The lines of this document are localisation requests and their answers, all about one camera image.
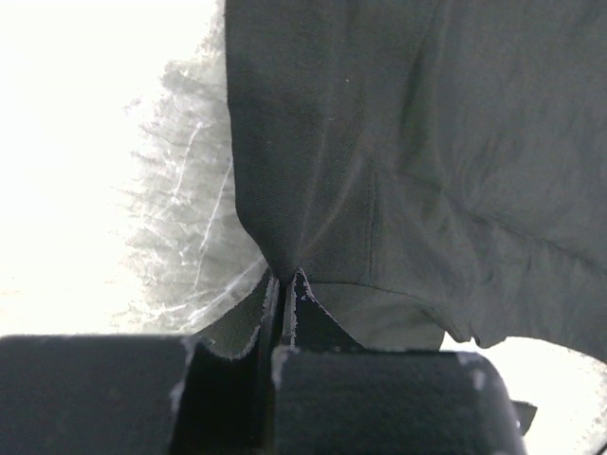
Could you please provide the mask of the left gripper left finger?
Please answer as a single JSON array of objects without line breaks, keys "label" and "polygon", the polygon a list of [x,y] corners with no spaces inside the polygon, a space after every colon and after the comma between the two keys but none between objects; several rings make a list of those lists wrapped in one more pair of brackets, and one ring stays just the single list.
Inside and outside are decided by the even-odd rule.
[{"label": "left gripper left finger", "polygon": [[5,336],[5,454],[256,454],[283,296],[266,273],[193,335]]}]

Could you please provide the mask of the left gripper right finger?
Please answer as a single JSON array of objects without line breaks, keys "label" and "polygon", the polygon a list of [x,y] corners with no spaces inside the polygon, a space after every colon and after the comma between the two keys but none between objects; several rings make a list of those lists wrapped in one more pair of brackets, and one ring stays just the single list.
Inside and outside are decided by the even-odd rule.
[{"label": "left gripper right finger", "polygon": [[297,272],[272,354],[277,454],[522,454],[535,407],[485,357],[354,341]]}]

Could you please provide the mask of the black long sleeve shirt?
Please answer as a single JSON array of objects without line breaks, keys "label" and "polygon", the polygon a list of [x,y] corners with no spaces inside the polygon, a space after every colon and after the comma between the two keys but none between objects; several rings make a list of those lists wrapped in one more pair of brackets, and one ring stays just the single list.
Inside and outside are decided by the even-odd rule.
[{"label": "black long sleeve shirt", "polygon": [[606,357],[602,1],[229,1],[240,222],[358,342]]}]

